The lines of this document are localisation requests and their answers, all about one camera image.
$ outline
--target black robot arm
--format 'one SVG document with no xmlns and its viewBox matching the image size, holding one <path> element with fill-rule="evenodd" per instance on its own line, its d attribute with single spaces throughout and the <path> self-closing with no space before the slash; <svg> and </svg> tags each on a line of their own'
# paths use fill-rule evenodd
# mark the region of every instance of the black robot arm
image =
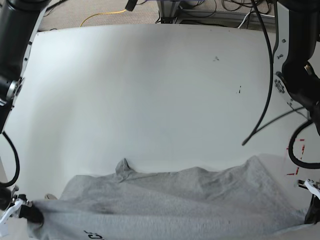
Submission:
<svg viewBox="0 0 320 240">
<path fill-rule="evenodd" d="M 289 156 L 298 166 L 319 169 L 320 163 L 305 163 L 293 153 L 295 138 L 315 124 L 320 135 L 320 79 L 309 63 L 319 39 L 319 0 L 276 0 L 274 2 L 276 44 L 273 51 L 274 84 L 286 102 L 305 107 L 311 119 L 293 134 Z"/>
<path fill-rule="evenodd" d="M 28 45 L 51 0 L 5 0 L 0 15 L 0 133 L 22 87 Z"/>
</svg>

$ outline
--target gray cloth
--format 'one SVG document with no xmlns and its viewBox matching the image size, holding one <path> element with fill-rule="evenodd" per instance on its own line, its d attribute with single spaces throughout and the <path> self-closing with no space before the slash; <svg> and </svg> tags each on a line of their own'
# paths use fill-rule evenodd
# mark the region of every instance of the gray cloth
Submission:
<svg viewBox="0 0 320 240">
<path fill-rule="evenodd" d="M 41 240 L 258 239 L 302 225 L 257 157 L 220 172 L 194 167 L 138 173 L 126 160 L 116 173 L 75 176 L 60 200 L 36 201 Z"/>
</svg>

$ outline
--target white tabletop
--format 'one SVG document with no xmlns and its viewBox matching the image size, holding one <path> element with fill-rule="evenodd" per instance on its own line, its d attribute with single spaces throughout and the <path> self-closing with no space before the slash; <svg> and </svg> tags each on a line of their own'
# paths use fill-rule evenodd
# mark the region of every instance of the white tabletop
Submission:
<svg viewBox="0 0 320 240">
<path fill-rule="evenodd" d="M 319 73 L 319 46 L 311 63 Z M 272 154 L 277 164 L 269 165 L 286 176 L 286 148 L 303 117 L 294 113 L 241 146 L 268 85 L 258 31 L 142 24 L 38 33 L 5 128 L 20 156 L 17 184 L 30 199 L 59 196 L 73 176 L 114 173 L 123 158 L 141 172 L 221 170 L 261 153 Z M 264 122 L 289 110 L 274 91 Z M 319 162 L 315 127 L 299 137 L 303 160 Z M 3 137 L 0 152 L 10 179 L 14 157 Z M 302 169 L 286 181 L 305 176 Z"/>
</svg>

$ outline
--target gray carpet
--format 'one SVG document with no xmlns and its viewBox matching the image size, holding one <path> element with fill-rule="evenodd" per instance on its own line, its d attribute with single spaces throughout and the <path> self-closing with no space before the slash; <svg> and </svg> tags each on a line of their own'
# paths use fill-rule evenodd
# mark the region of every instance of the gray carpet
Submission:
<svg viewBox="0 0 320 240">
<path fill-rule="evenodd" d="M 65 29 L 79 27 L 87 17 L 103 12 L 114 12 L 125 9 L 128 0 L 68 0 L 57 6 L 48 16 L 44 17 L 40 26 L 41 31 L 50 29 Z M 221 0 L 206 0 L 206 2 L 195 9 L 223 11 Z M 234 3 L 226 2 L 226 6 L 237 7 Z M 265 3 L 259 6 L 261 12 L 266 12 L 268 7 Z M 250 8 L 242 7 L 237 12 L 248 13 Z M 143 5 L 137 5 L 133 12 L 124 12 L 113 15 L 98 15 L 85 22 L 83 26 L 114 25 L 114 24 L 154 24 L 158 19 L 158 5 L 156 1 L 150 0 Z"/>
</svg>

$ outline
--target black cable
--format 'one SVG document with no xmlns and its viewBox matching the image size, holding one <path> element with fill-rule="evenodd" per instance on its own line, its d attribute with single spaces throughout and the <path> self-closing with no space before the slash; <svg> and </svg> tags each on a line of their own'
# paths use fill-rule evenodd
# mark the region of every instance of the black cable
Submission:
<svg viewBox="0 0 320 240">
<path fill-rule="evenodd" d="M 298 137 L 299 133 L 301 133 L 304 129 L 306 129 L 307 127 L 309 127 L 311 124 L 313 124 L 313 121 L 310 119 L 308 121 L 306 121 L 304 124 L 302 124 L 301 126 L 299 126 L 293 133 L 290 142 L 289 142 L 289 147 L 288 147 L 288 153 L 289 153 L 289 157 L 291 159 L 291 161 L 304 169 L 320 169 L 320 162 L 316 162 L 316 163 L 307 163 L 307 162 L 303 162 L 300 161 L 299 159 L 296 158 L 295 154 L 294 154 L 294 143 L 296 141 L 296 138 Z"/>
<path fill-rule="evenodd" d="M 8 187 L 11 187 L 13 184 L 15 184 L 16 181 L 18 180 L 18 177 L 20 174 L 20 162 L 19 162 L 19 156 L 18 156 L 18 152 L 15 148 L 15 145 L 13 144 L 13 142 L 8 137 L 8 135 L 6 134 L 5 131 L 2 134 L 5 137 L 5 139 L 8 141 L 10 147 L 12 148 L 13 153 L 14 153 L 14 159 L 15 159 L 15 174 L 13 176 L 13 179 L 11 181 L 8 181 L 7 183 L 0 182 L 0 188 L 8 188 Z"/>
<path fill-rule="evenodd" d="M 262 111 L 261 117 L 259 119 L 259 121 L 257 122 L 256 126 L 254 127 L 254 129 L 252 130 L 252 132 L 250 133 L 250 135 L 243 141 L 242 146 L 246 145 L 247 142 L 252 138 L 253 135 L 255 135 L 257 129 L 259 128 L 262 120 L 264 119 L 268 107 L 269 107 L 269 103 L 270 103 L 270 99 L 271 99 L 271 94 L 272 94 L 272 87 L 273 87 L 273 76 L 274 76 L 274 61 L 273 61 L 273 55 L 272 55 L 272 48 L 271 48 L 271 44 L 270 44 L 270 40 L 268 37 L 268 33 L 267 33 L 267 29 L 266 26 L 264 24 L 264 21 L 262 20 L 262 17 L 260 15 L 260 12 L 258 10 L 258 7 L 256 5 L 256 2 L 254 0 L 251 0 L 252 6 L 254 8 L 254 11 L 256 13 L 256 16 L 259 19 L 263 34 L 264 34 L 264 38 L 266 41 L 266 45 L 268 47 L 268 53 L 269 53 L 269 64 L 270 64 L 270 80 L 269 80 L 269 90 L 268 90 L 268 96 L 266 98 L 266 102 L 265 102 L 265 106 L 264 109 Z"/>
<path fill-rule="evenodd" d="M 255 0 L 255 4 L 257 6 L 259 6 L 260 4 L 262 4 L 265 0 Z M 236 4 L 237 7 L 236 8 L 233 8 L 233 9 L 230 9 L 226 6 L 226 3 L 225 2 L 228 2 L 228 3 L 233 3 L 233 4 Z M 251 2 L 244 2 L 244 0 L 241 0 L 241 2 L 238 2 L 238 1 L 235 1 L 235 0 L 221 0 L 221 4 L 222 4 L 222 7 L 229 11 L 229 12 L 234 12 L 234 11 L 237 11 L 239 10 L 240 8 L 242 7 L 245 7 L 245 8 L 253 8 L 253 5 Z M 260 12 L 261 14 L 269 14 L 271 12 L 271 5 L 266 1 L 266 5 L 268 7 L 268 11 L 267 12 Z"/>
<path fill-rule="evenodd" d="M 158 11 L 158 14 L 159 14 L 159 17 L 158 17 L 158 19 L 155 21 L 155 24 L 160 23 L 160 18 L 161 18 L 161 16 L 160 16 L 160 11 Z"/>
<path fill-rule="evenodd" d="M 200 1 L 197 2 L 196 5 L 192 5 L 192 4 L 190 4 L 190 3 L 188 3 L 188 2 L 186 1 L 185 4 L 187 4 L 191 9 L 194 9 L 195 7 L 198 7 L 198 6 L 200 6 L 201 4 L 203 4 L 205 1 L 206 1 L 206 0 L 200 0 Z"/>
<path fill-rule="evenodd" d="M 301 112 L 296 112 L 297 114 L 301 115 L 302 117 L 304 117 L 307 121 L 309 120 L 305 115 L 303 115 Z"/>
<path fill-rule="evenodd" d="M 143 1 L 143 2 L 141 2 L 141 3 L 137 3 L 136 5 L 143 5 L 143 4 L 145 4 L 146 2 L 148 2 L 148 1 Z"/>
<path fill-rule="evenodd" d="M 195 17 L 195 18 L 208 18 L 208 17 L 211 17 L 213 14 L 215 14 L 216 11 L 217 11 L 217 1 L 214 0 L 214 3 L 215 3 L 214 11 L 212 13 L 210 13 L 210 15 L 208 15 L 208 16 L 195 16 L 195 15 L 192 15 L 192 14 L 186 12 L 186 11 L 183 11 L 183 10 L 182 10 L 182 12 L 187 14 L 187 15 L 189 15 L 189 16 L 191 16 L 191 17 Z"/>
<path fill-rule="evenodd" d="M 252 14 L 252 8 L 250 8 L 250 13 L 249 13 L 249 16 L 248 16 L 248 19 L 247 19 L 248 22 L 246 23 L 246 29 L 248 29 L 248 27 L 249 27 L 251 14 Z"/>
<path fill-rule="evenodd" d="M 234 9 L 227 8 L 227 6 L 226 6 L 226 4 L 225 4 L 225 1 L 226 1 L 226 0 L 221 0 L 222 7 L 223 7 L 225 10 L 229 11 L 229 12 L 237 11 L 237 10 L 239 10 L 239 9 L 242 7 L 241 5 L 238 5 L 238 7 L 237 7 L 237 8 L 234 8 Z"/>
<path fill-rule="evenodd" d="M 52 4 L 51 6 L 49 6 L 49 7 L 45 10 L 45 12 L 48 12 L 48 11 L 50 11 L 50 12 L 49 12 L 47 15 L 44 15 L 43 17 L 49 16 L 49 15 L 53 12 L 53 10 L 56 9 L 57 6 L 63 4 L 63 3 L 66 2 L 66 1 L 68 1 L 68 0 L 59 0 L 59 1 L 56 2 L 55 4 Z"/>
<path fill-rule="evenodd" d="M 270 124 L 273 124 L 274 122 L 278 121 L 279 119 L 282 119 L 283 117 L 289 115 L 289 114 L 292 114 L 292 113 L 297 113 L 297 114 L 300 114 L 301 112 L 298 112 L 299 110 L 302 110 L 302 109 L 305 109 L 304 107 L 299 107 L 299 108 L 296 108 L 296 109 L 292 109 L 290 111 L 287 111 L 283 114 L 281 114 L 280 116 L 277 116 L 276 118 L 272 119 L 271 121 L 268 121 L 266 124 L 264 124 L 263 126 L 259 127 L 256 132 L 255 132 L 255 135 L 260 132 L 261 130 L 263 130 L 264 128 L 268 127 Z"/>
<path fill-rule="evenodd" d="M 196 20 L 183 20 L 182 22 L 180 22 L 180 24 L 185 24 L 183 22 L 192 22 L 192 23 L 196 23 L 198 25 L 219 26 L 219 27 L 227 28 L 227 26 L 225 26 L 225 25 L 215 24 L 215 23 L 203 23 L 203 22 L 196 21 Z"/>
<path fill-rule="evenodd" d="M 60 0 L 59 2 L 56 2 L 55 4 L 52 4 L 51 6 L 48 6 L 45 11 L 48 12 L 51 9 L 54 9 L 56 6 L 59 6 L 60 4 L 63 4 L 66 1 L 68 1 L 68 0 Z"/>
</svg>

